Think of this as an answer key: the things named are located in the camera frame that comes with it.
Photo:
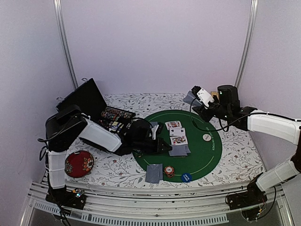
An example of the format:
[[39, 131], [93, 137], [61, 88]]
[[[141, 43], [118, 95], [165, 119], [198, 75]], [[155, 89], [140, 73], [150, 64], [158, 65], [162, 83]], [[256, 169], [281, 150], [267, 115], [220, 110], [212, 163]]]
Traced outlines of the dealt cards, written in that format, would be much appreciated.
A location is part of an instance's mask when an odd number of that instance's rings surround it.
[[154, 131], [156, 129], [156, 131], [158, 133], [161, 133], [163, 128], [164, 128], [164, 124], [161, 122], [157, 122], [157, 121], [151, 121], [150, 124], [152, 125], [152, 131]]

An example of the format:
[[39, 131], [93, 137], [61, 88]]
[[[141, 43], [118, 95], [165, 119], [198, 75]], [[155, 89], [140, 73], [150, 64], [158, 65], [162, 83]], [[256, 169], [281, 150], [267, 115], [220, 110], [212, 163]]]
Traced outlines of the red chip stack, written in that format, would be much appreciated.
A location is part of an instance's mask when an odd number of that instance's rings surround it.
[[174, 176], [174, 168], [172, 166], [166, 166], [164, 173], [168, 178], [172, 178]]

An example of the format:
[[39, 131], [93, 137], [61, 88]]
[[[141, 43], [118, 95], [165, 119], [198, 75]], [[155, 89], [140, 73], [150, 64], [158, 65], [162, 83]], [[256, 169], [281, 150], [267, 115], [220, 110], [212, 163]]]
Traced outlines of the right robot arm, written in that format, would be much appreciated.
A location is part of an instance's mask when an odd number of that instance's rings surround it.
[[232, 85], [221, 85], [212, 95], [200, 86], [191, 90], [194, 98], [190, 110], [209, 122], [212, 118], [226, 121], [227, 125], [251, 133], [259, 133], [289, 142], [296, 147], [292, 156], [266, 172], [257, 175], [247, 186], [243, 201], [254, 205], [270, 188], [283, 184], [301, 173], [301, 121], [287, 116], [240, 105], [238, 89]]

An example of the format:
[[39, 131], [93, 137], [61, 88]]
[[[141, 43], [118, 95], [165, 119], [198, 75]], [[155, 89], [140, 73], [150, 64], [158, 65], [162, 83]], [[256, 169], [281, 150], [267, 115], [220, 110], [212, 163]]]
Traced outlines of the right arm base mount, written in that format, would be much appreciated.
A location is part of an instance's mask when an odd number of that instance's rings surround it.
[[246, 191], [242, 193], [232, 193], [225, 197], [225, 203], [229, 206], [230, 210], [236, 210], [246, 207], [251, 207], [256, 204], [262, 204], [262, 207], [254, 209], [243, 210], [241, 212], [244, 219], [247, 221], [258, 220], [263, 211], [267, 199], [265, 191], [261, 191], [256, 185], [259, 174], [246, 187]]

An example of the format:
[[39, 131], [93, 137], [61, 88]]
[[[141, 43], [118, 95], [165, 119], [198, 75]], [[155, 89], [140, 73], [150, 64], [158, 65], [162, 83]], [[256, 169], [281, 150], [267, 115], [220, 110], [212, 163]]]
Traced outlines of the dealt cards front edge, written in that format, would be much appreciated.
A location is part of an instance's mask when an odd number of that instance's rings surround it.
[[158, 184], [163, 180], [163, 164], [151, 164], [146, 168], [145, 182]]

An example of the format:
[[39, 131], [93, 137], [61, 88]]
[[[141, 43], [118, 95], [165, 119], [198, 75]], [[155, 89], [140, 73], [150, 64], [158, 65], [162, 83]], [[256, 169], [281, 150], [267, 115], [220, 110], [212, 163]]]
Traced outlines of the king of diamonds card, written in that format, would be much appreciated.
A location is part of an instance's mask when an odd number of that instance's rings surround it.
[[168, 121], [168, 122], [165, 122], [165, 125], [166, 125], [167, 130], [182, 127], [180, 121]]

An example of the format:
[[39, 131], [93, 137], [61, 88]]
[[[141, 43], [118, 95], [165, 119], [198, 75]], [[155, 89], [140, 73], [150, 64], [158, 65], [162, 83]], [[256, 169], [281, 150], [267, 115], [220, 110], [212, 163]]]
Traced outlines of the white dealer button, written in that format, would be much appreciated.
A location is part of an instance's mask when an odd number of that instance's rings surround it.
[[209, 134], [204, 134], [203, 135], [203, 140], [206, 141], [206, 142], [209, 142], [211, 141], [212, 137], [209, 135]]

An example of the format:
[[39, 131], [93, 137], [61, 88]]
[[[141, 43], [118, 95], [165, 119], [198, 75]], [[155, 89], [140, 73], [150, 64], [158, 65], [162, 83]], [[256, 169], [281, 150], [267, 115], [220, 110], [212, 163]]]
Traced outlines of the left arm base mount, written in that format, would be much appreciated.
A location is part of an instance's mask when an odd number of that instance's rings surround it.
[[68, 191], [66, 186], [64, 188], [53, 189], [50, 187], [45, 200], [56, 204], [59, 207], [70, 207], [74, 209], [83, 210], [86, 204], [87, 196], [83, 189], [75, 188]]

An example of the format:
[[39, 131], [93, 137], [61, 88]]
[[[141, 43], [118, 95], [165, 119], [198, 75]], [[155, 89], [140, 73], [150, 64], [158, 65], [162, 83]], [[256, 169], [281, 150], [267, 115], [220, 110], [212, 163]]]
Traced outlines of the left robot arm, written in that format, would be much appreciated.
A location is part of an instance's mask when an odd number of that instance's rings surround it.
[[47, 149], [46, 170], [51, 195], [59, 204], [70, 200], [65, 185], [65, 157], [76, 141], [116, 155], [126, 155], [133, 150], [154, 154], [172, 149], [157, 136], [163, 128], [161, 123], [153, 126], [149, 121], [135, 117], [121, 117], [116, 121], [101, 117], [94, 121], [77, 105], [48, 118], [45, 126], [46, 138], [39, 138], [38, 142], [44, 143]]

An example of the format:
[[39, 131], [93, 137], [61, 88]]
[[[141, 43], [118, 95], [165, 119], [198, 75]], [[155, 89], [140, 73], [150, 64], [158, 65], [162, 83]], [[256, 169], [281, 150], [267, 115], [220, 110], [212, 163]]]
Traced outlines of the grey playing card deck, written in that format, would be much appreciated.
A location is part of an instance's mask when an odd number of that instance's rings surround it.
[[[183, 102], [185, 102], [187, 104], [191, 104], [191, 102], [193, 101], [194, 98], [195, 98], [194, 94], [191, 91], [189, 91], [187, 93], [187, 95], [185, 96], [185, 98], [183, 99]], [[194, 100], [192, 105], [193, 106], [201, 106], [202, 104], [198, 100]]]

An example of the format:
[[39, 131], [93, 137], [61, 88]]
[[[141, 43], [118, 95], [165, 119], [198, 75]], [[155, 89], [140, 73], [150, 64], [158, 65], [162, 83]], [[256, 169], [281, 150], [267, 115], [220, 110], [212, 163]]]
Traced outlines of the two of clubs card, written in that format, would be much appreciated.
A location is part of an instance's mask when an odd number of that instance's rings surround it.
[[185, 135], [186, 135], [186, 134], [185, 134], [185, 128], [180, 128], [180, 127], [178, 127], [178, 128], [171, 128], [171, 129], [169, 130], [169, 135], [170, 135], [171, 137], [185, 136]]

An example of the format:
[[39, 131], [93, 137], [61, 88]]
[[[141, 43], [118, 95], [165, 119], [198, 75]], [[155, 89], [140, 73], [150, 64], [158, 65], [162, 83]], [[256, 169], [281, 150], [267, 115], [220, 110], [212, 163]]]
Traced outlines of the green chip stack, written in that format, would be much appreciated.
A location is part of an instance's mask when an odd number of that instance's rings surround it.
[[134, 157], [140, 158], [140, 157], [143, 156], [143, 153], [142, 153], [141, 150], [133, 150], [132, 153], [133, 153], [133, 156], [134, 156]]

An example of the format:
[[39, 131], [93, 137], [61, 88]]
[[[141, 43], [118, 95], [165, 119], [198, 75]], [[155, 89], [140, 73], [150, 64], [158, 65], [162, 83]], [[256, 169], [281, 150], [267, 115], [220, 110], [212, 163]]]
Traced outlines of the blue small blind button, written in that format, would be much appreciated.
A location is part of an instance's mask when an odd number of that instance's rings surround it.
[[181, 175], [181, 181], [184, 183], [189, 183], [192, 181], [192, 175], [190, 173], [183, 173]]

